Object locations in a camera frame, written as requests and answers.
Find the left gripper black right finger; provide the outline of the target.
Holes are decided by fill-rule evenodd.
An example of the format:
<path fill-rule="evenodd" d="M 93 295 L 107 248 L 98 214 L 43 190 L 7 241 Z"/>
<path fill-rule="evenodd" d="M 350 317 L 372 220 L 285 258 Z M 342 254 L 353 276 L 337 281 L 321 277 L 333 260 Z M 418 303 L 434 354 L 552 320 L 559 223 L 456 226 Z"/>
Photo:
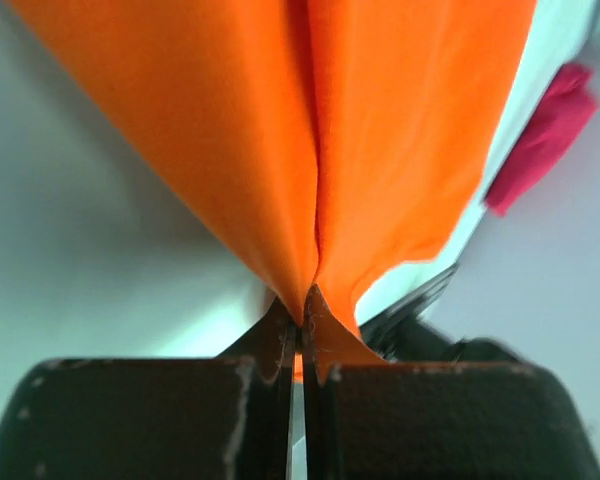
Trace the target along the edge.
<path fill-rule="evenodd" d="M 576 406 L 519 362 L 388 362 L 319 288 L 302 327 L 311 479 L 600 479 Z"/>

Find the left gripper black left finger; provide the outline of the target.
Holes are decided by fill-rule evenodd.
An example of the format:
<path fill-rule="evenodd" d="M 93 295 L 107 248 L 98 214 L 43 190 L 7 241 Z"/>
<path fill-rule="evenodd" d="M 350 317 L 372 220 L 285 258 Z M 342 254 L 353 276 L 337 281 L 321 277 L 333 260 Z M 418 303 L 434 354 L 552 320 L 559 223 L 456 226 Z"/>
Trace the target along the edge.
<path fill-rule="evenodd" d="M 296 329 L 280 301 L 211 359 L 52 359 L 0 420 L 0 479 L 286 479 Z"/>

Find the orange t shirt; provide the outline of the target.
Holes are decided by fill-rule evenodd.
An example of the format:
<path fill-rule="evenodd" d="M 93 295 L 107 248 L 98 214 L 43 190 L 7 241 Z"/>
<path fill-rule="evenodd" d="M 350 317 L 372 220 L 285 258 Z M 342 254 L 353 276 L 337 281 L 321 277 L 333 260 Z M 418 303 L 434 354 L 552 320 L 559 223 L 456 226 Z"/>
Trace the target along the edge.
<path fill-rule="evenodd" d="M 16 1 L 157 175 L 295 317 L 348 329 L 479 187 L 532 1 Z"/>

